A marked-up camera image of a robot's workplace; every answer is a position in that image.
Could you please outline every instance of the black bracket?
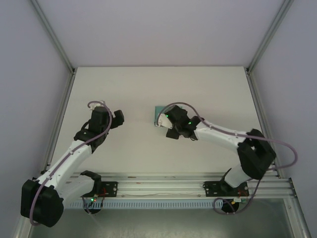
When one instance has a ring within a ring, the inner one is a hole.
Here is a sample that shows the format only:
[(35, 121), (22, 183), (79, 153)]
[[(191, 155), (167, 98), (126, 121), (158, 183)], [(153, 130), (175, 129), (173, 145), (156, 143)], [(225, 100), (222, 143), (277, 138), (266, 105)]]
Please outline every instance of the black bracket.
[(238, 197), (249, 196), (249, 189), (247, 182), (243, 182), (236, 188), (224, 191), (221, 188), (222, 181), (206, 181), (203, 188), (206, 192), (206, 197)]
[[(106, 190), (106, 193), (104, 197), (117, 197), (117, 191), (118, 191), (118, 182), (101, 182), (101, 193), (98, 194), (99, 197), (103, 197), (103, 190)], [(84, 197), (94, 197), (95, 193), (91, 191), (90, 193), (86, 193)]]

